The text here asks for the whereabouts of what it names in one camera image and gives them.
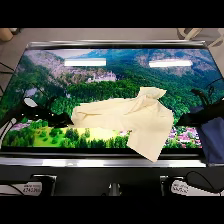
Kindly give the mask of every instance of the beige cloth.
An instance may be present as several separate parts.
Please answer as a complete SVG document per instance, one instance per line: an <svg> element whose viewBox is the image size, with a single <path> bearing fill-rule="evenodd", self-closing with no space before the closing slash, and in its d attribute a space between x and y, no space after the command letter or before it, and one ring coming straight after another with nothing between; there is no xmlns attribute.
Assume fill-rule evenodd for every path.
<svg viewBox="0 0 224 224"><path fill-rule="evenodd" d="M72 113L73 128L132 130L127 145L156 162L173 124L173 113L158 99L166 90L141 87L136 98L82 103Z"/></svg>

